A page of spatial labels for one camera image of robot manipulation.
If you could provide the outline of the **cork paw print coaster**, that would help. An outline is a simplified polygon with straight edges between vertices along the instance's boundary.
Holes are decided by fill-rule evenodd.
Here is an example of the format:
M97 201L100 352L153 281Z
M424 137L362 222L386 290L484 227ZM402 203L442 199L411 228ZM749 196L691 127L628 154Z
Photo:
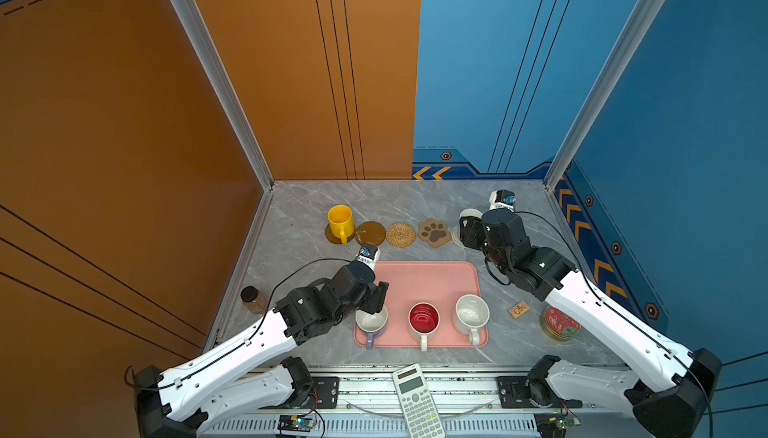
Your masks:
M448 224L434 218L428 218L418 225L417 236L432 248L440 248L452 240Z

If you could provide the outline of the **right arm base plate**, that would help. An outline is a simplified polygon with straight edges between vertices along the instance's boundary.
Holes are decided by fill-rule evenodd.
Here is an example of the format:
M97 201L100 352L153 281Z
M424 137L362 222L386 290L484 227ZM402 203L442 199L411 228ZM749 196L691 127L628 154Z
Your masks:
M563 400L544 380L524 376L496 378L501 406L508 408L582 408L580 400Z

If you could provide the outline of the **plain brown wooden coaster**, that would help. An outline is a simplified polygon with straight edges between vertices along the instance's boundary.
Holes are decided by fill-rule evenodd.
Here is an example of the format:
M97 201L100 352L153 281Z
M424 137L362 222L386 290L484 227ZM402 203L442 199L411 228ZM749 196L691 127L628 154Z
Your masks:
M356 228L354 225L337 226L328 224L325 228L325 237L332 244L347 244L354 240Z

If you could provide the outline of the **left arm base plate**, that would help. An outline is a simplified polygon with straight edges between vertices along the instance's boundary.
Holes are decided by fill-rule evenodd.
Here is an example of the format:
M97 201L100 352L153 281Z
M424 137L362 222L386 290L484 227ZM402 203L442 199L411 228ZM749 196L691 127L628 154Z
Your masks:
M311 391L302 407L321 410L335 409L338 404L340 378L338 376L313 375Z

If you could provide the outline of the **rattan woven round coaster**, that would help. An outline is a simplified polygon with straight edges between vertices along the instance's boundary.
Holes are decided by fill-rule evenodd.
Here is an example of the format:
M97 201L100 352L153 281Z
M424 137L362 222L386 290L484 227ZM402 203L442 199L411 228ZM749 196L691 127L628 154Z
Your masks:
M412 245L416 239L415 229L407 223L393 223L386 230L387 242L396 248L406 248Z

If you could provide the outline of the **multicolour woven round coaster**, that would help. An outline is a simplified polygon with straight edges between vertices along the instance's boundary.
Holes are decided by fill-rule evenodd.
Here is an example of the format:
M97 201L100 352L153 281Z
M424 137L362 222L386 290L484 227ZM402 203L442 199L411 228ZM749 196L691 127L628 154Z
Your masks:
M455 227L455 228L451 229L451 238L452 238L453 243L456 246L458 246L459 248L464 248L464 245L463 245L463 243L462 243L462 241L460 239L459 228L458 227Z

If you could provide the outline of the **white mug purple handle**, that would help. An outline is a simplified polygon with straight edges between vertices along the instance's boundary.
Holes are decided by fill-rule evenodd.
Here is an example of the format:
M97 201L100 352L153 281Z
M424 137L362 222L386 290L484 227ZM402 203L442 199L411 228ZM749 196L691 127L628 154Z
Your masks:
M386 329L388 323L388 309L383 306L378 313L370 314L363 310L358 310L355 314L355 324L364 334L364 344L367 350L374 348L375 340Z

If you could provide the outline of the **yellow mug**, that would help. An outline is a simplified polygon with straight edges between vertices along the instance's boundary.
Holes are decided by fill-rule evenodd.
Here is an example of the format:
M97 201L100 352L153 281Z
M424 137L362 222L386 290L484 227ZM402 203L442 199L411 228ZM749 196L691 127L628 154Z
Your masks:
M327 213L328 224L337 226L354 225L352 210L346 205L336 205Z

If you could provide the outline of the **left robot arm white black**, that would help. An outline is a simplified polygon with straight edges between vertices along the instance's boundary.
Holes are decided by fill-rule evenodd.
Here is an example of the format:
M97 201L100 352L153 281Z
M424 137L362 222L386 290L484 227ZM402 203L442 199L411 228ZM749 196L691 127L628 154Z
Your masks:
M293 289L207 353L166 370L149 366L127 375L140 436L198 437L246 412L304 404L313 378L291 351L358 310L383 309L389 285L377 281L375 266L369 259L351 261L332 278Z

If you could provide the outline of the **glossy brown wooden coaster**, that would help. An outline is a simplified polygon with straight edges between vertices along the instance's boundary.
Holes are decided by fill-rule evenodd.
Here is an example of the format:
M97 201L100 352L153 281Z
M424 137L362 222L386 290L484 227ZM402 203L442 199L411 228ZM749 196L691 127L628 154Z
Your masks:
M385 240L387 229L379 222L367 221L356 228L355 239L360 245L380 246Z

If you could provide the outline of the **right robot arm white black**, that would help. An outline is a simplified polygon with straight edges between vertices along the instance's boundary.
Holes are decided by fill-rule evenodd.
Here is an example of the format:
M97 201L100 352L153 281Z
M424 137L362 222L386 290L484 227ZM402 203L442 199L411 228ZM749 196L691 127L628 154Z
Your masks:
M594 368L555 355L541 358L527 375L531 400L540 407L579 400L634 417L655 437L691 437L711 401L722 362L664 336L618 305L556 250L532 245L521 217L507 207L459 218L462 244L479 250L489 274L574 319L623 362Z

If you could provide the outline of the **white mug blue handle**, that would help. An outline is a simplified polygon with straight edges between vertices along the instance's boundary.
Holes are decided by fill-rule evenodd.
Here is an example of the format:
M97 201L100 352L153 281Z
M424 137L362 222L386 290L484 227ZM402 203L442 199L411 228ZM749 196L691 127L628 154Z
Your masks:
M475 218L481 218L483 213L477 209L474 208L468 208L461 211L459 217L461 219L466 217L475 217Z

